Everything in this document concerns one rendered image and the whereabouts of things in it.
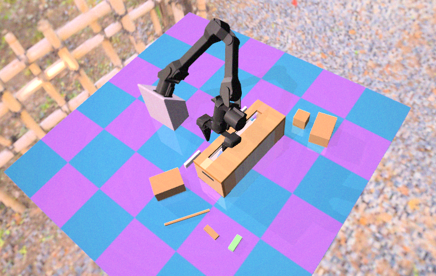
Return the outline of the light green block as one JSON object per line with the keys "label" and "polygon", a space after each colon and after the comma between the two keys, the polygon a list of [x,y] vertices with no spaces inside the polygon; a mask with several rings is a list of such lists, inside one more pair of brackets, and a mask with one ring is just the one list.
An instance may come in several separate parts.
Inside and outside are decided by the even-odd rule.
{"label": "light green block", "polygon": [[242,237],[237,234],[228,249],[230,249],[231,251],[234,252],[234,250],[237,248],[237,246],[239,245],[241,240],[242,240]]}

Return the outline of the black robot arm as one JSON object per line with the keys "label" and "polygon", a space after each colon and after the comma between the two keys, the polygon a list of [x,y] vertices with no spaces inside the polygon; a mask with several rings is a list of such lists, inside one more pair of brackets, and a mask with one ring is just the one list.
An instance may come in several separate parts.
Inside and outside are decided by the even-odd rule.
{"label": "black robot arm", "polygon": [[[211,100],[215,103],[213,116],[227,123],[227,131],[232,127],[240,131],[246,125],[247,114],[241,111],[241,84],[238,78],[238,56],[240,40],[230,29],[229,24],[213,18],[205,27],[203,36],[178,60],[168,64],[158,72],[159,81],[155,93],[171,97],[175,84],[179,84],[189,75],[188,68],[212,44],[225,43],[225,75],[218,96]],[[230,102],[233,101],[233,102]]]}

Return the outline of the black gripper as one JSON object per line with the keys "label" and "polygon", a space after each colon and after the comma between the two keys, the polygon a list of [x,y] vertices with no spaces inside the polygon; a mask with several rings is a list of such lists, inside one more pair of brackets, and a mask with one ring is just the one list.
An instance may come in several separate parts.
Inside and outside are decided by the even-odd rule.
{"label": "black gripper", "polygon": [[197,118],[196,125],[201,129],[206,141],[210,140],[211,130],[224,136],[225,139],[222,143],[222,151],[227,149],[227,147],[233,148],[241,142],[241,136],[234,132],[230,134],[226,131],[227,123],[225,120],[218,120],[214,116],[210,117],[208,114],[204,114]]}

